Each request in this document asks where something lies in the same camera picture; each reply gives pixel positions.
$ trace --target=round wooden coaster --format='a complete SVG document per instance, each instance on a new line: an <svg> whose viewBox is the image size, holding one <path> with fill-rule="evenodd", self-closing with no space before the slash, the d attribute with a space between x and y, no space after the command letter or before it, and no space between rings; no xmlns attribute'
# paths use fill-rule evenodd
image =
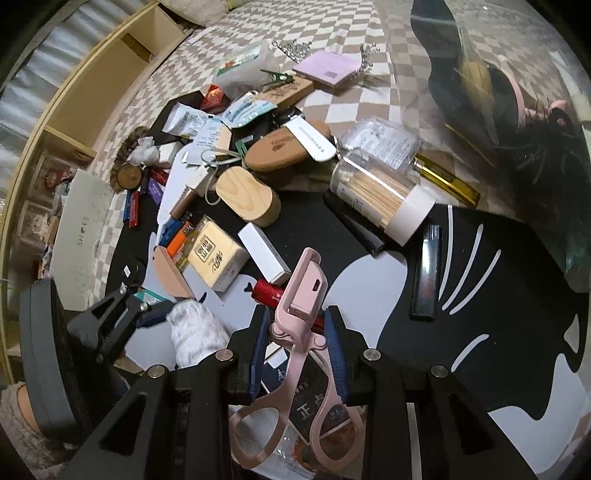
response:
<svg viewBox="0 0 591 480"><path fill-rule="evenodd" d="M117 183L124 189L136 189L142 180L142 170L131 163L124 163L117 172Z"/></svg>

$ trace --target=plastic bag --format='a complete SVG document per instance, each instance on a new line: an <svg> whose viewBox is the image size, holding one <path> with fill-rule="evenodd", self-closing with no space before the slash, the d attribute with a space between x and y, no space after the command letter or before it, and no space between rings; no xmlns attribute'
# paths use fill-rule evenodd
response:
<svg viewBox="0 0 591 480"><path fill-rule="evenodd" d="M230 129L240 128L275 108L277 105L274 103L259 100L253 92L246 92L226 108L219 118Z"/></svg>
<svg viewBox="0 0 591 480"><path fill-rule="evenodd" d="M146 166L156 165L160 160L160 152L154 146L152 137L138 138L138 146L130 153L127 161L136 167L142 163Z"/></svg>
<svg viewBox="0 0 591 480"><path fill-rule="evenodd" d="M360 148L395 170L405 170L412 162L421 141L400 125L378 117L357 122L341 139L347 150Z"/></svg>
<svg viewBox="0 0 591 480"><path fill-rule="evenodd" d="M162 131L192 140L209 117L201 110L177 103L170 111Z"/></svg>
<svg viewBox="0 0 591 480"><path fill-rule="evenodd" d="M269 82L269 74L261 69L278 72L279 62L266 41L251 44L233 51L224 59L213 78L215 83L232 100L249 90L258 90Z"/></svg>
<svg viewBox="0 0 591 480"><path fill-rule="evenodd" d="M572 289L591 290L591 80L525 0L376 0L387 21L400 118L453 153L523 220Z"/></svg>

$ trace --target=white whisker stripe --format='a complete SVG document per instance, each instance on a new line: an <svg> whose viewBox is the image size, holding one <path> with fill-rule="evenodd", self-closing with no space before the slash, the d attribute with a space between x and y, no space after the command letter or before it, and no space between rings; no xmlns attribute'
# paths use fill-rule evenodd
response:
<svg viewBox="0 0 591 480"><path fill-rule="evenodd" d="M468 303L472 297L474 295L476 295L476 293L478 292L478 290L480 290L480 287L482 287L482 285L484 284L484 282L486 282L486 279L488 278L488 276L491 274L492 269L495 268L496 263L499 261L499 257L501 256L501 249L498 249L496 251L496 254L494 256L494 258L492 259L491 264L488 266L488 268L486 269L486 271L484 272L484 275L482 276L482 278L478 281L478 283L476 284L476 286L474 286L474 288L472 289L472 291L466 295L466 298L463 299L460 303L458 303L454 308L452 308L449 312L449 315L453 315L454 313L459 312L462 307L466 306L466 303Z"/></svg>
<svg viewBox="0 0 591 480"><path fill-rule="evenodd" d="M484 342L488 337L489 337L488 333L483 333L482 335L477 336L476 338L474 338L473 341L468 343L466 345L466 347L464 348L464 350L462 350L462 353L460 353L460 355L458 355L457 358L455 359L455 361L452 365L452 373L454 373L456 371L457 367L460 366L460 364L464 361L464 359L468 356L468 354L474 350L474 347L476 345L478 345L480 342Z"/></svg>
<svg viewBox="0 0 591 480"><path fill-rule="evenodd" d="M457 294L460 293L460 289L463 287L464 282L466 281L466 278L468 277L468 274L470 273L470 269L472 268L472 264L474 263L474 259L476 258L476 252L478 252L478 245L480 245L480 239L482 237L483 230L484 230L484 225L481 223L478 226L478 230L476 231L476 238L474 239L474 246L472 247L472 252L470 252L470 258L468 258L468 263L466 264L466 269L464 270L464 273L462 274L460 281L457 284L456 289L452 292L452 295L447 299L445 304L443 304L443 307L441 307L442 310L446 310L452 304L452 302L456 298Z"/></svg>
<svg viewBox="0 0 591 480"><path fill-rule="evenodd" d="M445 270L443 271L443 280L441 281L441 287L439 287L439 300L445 290L447 278L449 276L449 269L452 266L452 251L453 251L453 207L447 206L447 257L445 259Z"/></svg>

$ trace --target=wooden cabinet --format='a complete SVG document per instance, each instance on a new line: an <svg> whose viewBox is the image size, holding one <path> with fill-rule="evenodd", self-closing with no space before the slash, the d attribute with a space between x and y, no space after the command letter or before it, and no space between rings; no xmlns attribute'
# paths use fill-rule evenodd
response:
<svg viewBox="0 0 591 480"><path fill-rule="evenodd" d="M15 228L27 201L31 170L42 151L88 165L151 73L187 34L152 2L100 42L70 74L37 122L17 165L1 220L0 278L8 278ZM8 354L18 354L18 328L8 318L8 287L0 281L0 365L13 381Z"/></svg>

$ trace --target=wooden comb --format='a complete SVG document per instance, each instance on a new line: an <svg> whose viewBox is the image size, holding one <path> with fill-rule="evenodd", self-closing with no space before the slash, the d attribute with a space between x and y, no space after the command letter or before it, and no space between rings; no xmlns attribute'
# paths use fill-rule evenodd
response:
<svg viewBox="0 0 591 480"><path fill-rule="evenodd" d="M322 136L331 138L330 128L321 120L309 122ZM244 163L254 171L268 172L289 167L309 157L294 135L281 127L265 135L248 149Z"/></svg>
<svg viewBox="0 0 591 480"><path fill-rule="evenodd" d="M231 167L220 175L216 192L245 222L266 227L281 211L281 201L273 189L242 167Z"/></svg>

